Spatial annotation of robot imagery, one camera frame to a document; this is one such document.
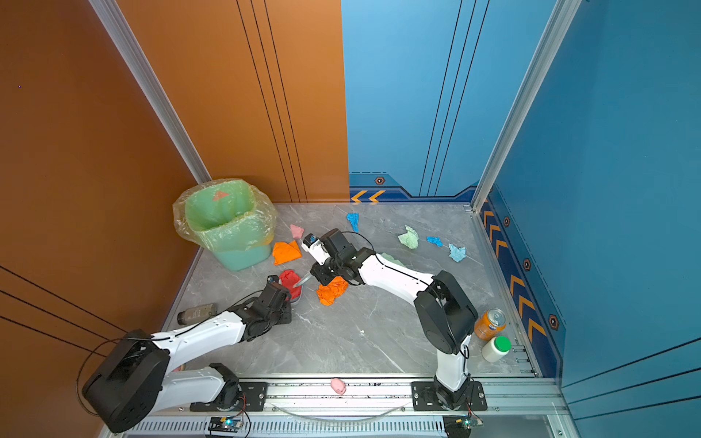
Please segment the grey-blue plastic dustpan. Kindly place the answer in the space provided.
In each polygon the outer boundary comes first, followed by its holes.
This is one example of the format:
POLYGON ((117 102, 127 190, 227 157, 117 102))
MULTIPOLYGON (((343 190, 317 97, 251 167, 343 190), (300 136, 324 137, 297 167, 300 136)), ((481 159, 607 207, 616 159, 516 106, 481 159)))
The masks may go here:
POLYGON ((288 301, 288 303, 290 303, 290 304, 297 303, 301 298, 302 290, 303 290, 303 286, 298 286, 298 287, 292 288, 292 290, 290 290, 290 300, 288 301))

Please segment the grey-blue hand brush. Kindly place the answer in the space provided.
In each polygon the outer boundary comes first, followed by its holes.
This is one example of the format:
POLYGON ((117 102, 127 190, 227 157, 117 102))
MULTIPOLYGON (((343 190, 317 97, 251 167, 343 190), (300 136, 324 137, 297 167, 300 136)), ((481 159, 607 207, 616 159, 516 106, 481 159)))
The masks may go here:
POLYGON ((293 286, 293 288, 299 288, 299 287, 301 287, 302 285, 304 285, 305 283, 307 283, 312 277, 313 277, 312 273, 309 273, 309 274, 305 275, 301 280, 299 280, 299 281, 293 286))

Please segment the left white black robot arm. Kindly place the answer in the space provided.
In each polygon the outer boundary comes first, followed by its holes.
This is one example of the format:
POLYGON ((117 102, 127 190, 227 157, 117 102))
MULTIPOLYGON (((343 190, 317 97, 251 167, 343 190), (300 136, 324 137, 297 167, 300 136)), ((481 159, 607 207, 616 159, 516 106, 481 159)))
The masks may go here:
POLYGON ((182 366, 290 323, 290 301, 290 291, 268 279, 262 290, 204 321, 155 334, 133 330, 117 339, 78 398, 115 434, 133 429, 150 414, 175 407, 241 411, 245 396, 230 368, 219 362, 198 370, 182 366))

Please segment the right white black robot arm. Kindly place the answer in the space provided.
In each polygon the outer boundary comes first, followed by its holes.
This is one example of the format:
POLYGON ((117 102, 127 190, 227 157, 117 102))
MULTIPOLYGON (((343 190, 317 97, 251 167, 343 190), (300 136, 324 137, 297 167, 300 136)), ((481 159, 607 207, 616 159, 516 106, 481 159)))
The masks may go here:
POLYGON ((468 343, 478 320, 466 292, 445 270, 437 274, 410 270, 378 254, 373 246, 356 248, 347 235, 334 228, 322 237, 303 238, 303 250, 315 260, 310 275, 323 286, 341 277, 354 286, 381 288, 412 304, 425 337, 436 348, 438 403, 447 410, 466 404, 471 385, 468 343))

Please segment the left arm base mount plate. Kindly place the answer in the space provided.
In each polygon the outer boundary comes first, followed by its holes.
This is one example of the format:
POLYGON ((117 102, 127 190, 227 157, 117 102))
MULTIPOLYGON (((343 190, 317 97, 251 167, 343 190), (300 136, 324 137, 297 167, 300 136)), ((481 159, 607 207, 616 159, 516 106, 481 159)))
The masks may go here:
POLYGON ((227 383, 210 403, 191 403, 190 412, 263 412, 268 395, 268 383, 243 381, 227 383))

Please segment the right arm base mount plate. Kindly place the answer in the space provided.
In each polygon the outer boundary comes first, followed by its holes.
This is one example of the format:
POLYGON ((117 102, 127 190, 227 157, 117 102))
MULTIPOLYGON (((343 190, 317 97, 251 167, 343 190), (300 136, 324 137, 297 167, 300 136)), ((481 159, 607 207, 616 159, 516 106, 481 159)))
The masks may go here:
POLYGON ((479 381, 468 379, 456 391, 451 392, 438 381, 413 381, 411 383, 414 410, 485 412, 487 396, 479 381))

